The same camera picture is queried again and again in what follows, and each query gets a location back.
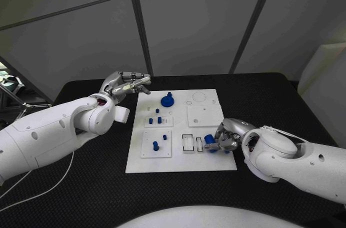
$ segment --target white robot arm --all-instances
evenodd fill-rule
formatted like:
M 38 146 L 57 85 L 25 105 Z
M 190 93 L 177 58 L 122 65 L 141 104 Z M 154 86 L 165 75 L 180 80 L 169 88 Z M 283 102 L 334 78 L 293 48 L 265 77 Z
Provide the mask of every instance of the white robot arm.
M 346 204 L 346 149 L 302 139 L 293 144 L 279 133 L 298 138 L 272 127 L 256 129 L 226 118 L 214 135 L 226 139 L 204 148 L 230 151 L 240 144 L 246 166 L 257 178 L 270 183 L 280 178 L 301 191 Z
M 0 184 L 56 162 L 109 130 L 113 121 L 125 123 L 129 110 L 115 105 L 128 93 L 149 94 L 149 83 L 148 74 L 115 72 L 97 93 L 24 116 L 0 130 Z

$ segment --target black tabletop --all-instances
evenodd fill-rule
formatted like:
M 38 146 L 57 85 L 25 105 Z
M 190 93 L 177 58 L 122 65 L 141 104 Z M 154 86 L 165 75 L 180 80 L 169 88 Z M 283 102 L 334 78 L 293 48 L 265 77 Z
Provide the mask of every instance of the black tabletop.
M 54 105 L 96 93 L 102 80 L 69 82 Z M 256 127 L 272 126 L 311 142 L 335 143 L 293 87 L 278 73 L 154 77 L 151 91 L 216 89 L 226 118 Z M 237 171 L 125 174 L 136 94 L 119 103 L 129 109 L 126 124 L 113 123 L 106 134 L 74 152 L 70 171 L 57 187 L 0 213 L 0 227 L 115 227 L 165 208 L 217 205 L 247 209 L 296 224 L 342 212 L 342 205 L 299 191 L 286 181 L 262 181 L 250 173 L 240 149 L 233 152 Z M 5 207 L 44 192 L 60 180 L 67 155 L 34 170 L 0 201 Z M 21 176 L 5 181 L 5 190 Z

